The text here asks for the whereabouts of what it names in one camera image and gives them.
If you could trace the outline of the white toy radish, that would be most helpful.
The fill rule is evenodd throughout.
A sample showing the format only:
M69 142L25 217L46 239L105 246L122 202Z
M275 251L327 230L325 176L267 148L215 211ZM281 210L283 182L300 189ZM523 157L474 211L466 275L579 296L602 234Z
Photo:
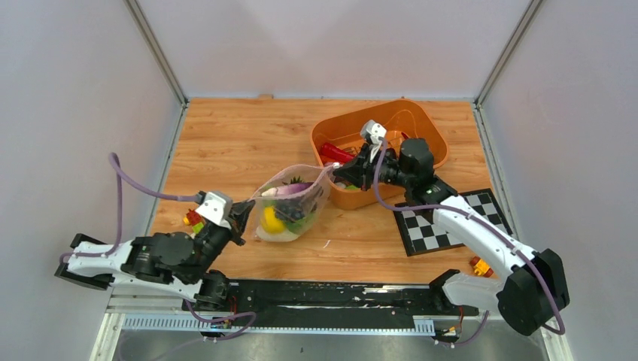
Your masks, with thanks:
M267 242L291 242L296 240L299 235L289 231L288 229L284 229L279 233L270 233L259 226L255 231L255 236L261 241Z

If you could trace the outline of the green toy grape bunch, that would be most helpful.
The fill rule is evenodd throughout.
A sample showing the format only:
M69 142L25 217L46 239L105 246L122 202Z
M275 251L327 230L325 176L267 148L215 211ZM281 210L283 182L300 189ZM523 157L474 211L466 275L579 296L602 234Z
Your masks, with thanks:
M302 235L307 232L315 222L316 213L311 213L300 220L286 222L287 230L296 235Z

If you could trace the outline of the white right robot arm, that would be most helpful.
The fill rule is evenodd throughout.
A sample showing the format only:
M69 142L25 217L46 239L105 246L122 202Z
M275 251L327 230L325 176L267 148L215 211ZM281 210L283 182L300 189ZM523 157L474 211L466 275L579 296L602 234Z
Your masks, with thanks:
M401 187L404 211L423 212L487 262L497 279L450 270L438 277L430 296L434 311L448 314L458 305L497 312L518 333L540 328L564 335L561 311L570 303L564 264L552 249L537 251L514 239L476 212L434 171L434 156L423 138L412 138L395 152L385 138L363 144L360 152L334 174L361 190L373 190L383 204L379 184Z

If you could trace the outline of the yellow toy lemon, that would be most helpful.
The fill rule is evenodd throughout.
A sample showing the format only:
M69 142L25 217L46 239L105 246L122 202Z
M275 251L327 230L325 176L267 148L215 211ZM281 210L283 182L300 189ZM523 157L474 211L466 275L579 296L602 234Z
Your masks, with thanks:
M275 208L272 206L263 209L260 226L268 234L279 234L286 229L285 223L277 218Z

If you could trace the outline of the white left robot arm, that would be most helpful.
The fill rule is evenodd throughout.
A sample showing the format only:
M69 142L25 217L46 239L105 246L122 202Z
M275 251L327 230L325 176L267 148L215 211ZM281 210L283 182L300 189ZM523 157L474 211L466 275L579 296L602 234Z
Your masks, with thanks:
M203 202L196 213L204 224L196 234L157 232L116 248L78 233L71 255L54 274L94 290L140 287L185 299L205 311L223 310L230 301L229 279L210 267L228 243L245 243L242 236L254 206L253 199L235 202L215 220L206 211L218 207Z

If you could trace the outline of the black toy grape bunch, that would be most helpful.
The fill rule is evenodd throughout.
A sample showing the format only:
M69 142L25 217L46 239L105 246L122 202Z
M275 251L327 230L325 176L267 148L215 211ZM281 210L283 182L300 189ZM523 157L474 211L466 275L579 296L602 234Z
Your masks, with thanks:
M315 203L302 202L298 199L278 200L273 207L277 218L285 223L300 220L316 210Z

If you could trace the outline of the orange plastic basin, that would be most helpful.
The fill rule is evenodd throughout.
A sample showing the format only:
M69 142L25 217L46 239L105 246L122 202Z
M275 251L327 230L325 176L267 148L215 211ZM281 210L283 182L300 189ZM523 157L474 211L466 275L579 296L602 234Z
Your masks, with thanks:
M413 101L395 100L317 123L310 134L317 160L319 162L335 161L321 156L319 153L319 148L326 142L352 154L353 159L362 159L358 154L360 148L367 142L360 136L360 130L368 120L380 123L387 130L383 145L378 152L381 154L381 158L391 148L399 153L400 144L409 138L424 138L426 140L434 155L434 172L448 158L448 142L443 138L442 133L426 111ZM428 201L441 200L443 195L452 193L436 175L434 184L414 190L380 183L376 177L378 177L381 168L381 158L375 165L374 180L371 188L367 191L362 191L349 182L335 177L331 184L330 199L337 208L354 210L375 203L378 197L386 199L398 195L405 196L409 205L422 205Z

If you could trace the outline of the clear zip top bag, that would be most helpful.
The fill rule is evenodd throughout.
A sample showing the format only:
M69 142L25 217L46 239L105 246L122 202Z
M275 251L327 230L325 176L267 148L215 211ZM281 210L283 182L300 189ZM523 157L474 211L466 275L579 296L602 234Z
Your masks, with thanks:
M296 164L265 182L251 196L255 238L291 242L310 230L330 197L334 171L340 167L338 162Z

